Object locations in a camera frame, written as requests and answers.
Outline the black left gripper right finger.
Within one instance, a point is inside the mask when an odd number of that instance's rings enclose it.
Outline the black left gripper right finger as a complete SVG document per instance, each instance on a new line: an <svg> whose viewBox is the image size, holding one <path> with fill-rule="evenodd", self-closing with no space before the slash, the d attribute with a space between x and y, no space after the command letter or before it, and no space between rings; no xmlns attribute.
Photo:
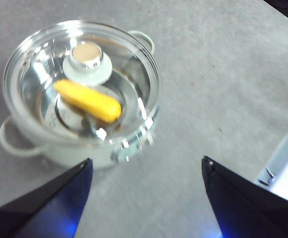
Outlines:
<svg viewBox="0 0 288 238"><path fill-rule="evenodd" d="M288 238L288 200L214 159L201 160L205 190L225 238Z"/></svg>

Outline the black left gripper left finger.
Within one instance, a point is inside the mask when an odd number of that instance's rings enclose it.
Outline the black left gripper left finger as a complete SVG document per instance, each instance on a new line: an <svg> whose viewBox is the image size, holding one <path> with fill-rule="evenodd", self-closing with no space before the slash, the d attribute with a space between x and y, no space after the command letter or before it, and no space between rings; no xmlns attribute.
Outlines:
<svg viewBox="0 0 288 238"><path fill-rule="evenodd" d="M0 207L0 238L72 238L90 193L86 159L43 186Z"/></svg>

